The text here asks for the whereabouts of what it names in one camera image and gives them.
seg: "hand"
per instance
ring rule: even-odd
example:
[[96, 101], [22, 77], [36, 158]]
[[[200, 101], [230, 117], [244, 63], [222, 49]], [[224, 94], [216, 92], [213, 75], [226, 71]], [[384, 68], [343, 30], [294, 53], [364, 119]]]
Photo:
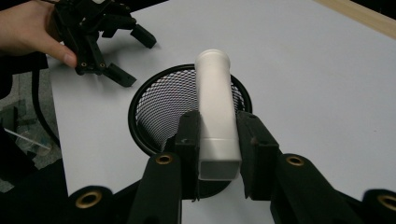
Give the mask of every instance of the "hand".
[[58, 41], [53, 10], [53, 4], [32, 0], [0, 11], [0, 55], [40, 51], [76, 67], [76, 54]]

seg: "white table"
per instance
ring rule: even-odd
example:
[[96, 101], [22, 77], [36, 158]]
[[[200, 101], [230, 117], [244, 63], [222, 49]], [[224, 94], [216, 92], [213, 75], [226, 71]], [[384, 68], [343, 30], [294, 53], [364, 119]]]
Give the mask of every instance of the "white table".
[[[137, 89], [171, 66], [221, 49], [253, 113], [284, 153], [307, 157], [338, 190], [396, 190], [396, 41], [310, 0], [171, 0], [133, 13], [158, 44], [118, 31], [99, 45], [137, 78], [125, 89], [50, 61], [68, 193], [117, 192], [140, 179], [148, 156], [127, 113]], [[244, 199], [239, 177], [219, 195], [183, 202], [183, 223], [272, 223], [268, 202]]]

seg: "white plastic tube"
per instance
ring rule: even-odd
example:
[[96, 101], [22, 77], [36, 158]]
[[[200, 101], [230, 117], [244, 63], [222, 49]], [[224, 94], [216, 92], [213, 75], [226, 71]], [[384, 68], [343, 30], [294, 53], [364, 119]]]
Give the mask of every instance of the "white plastic tube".
[[195, 60], [198, 109], [201, 114], [199, 178], [233, 180], [241, 163], [231, 91], [230, 59], [217, 49]]

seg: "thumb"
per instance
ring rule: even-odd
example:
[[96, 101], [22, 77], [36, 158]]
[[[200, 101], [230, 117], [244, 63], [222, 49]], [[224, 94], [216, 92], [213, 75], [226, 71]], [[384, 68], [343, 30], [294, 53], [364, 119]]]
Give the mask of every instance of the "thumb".
[[67, 46], [62, 45], [50, 35], [43, 35], [34, 43], [34, 48], [40, 52], [46, 53], [49, 56], [65, 63], [69, 67], [77, 66], [77, 56]]

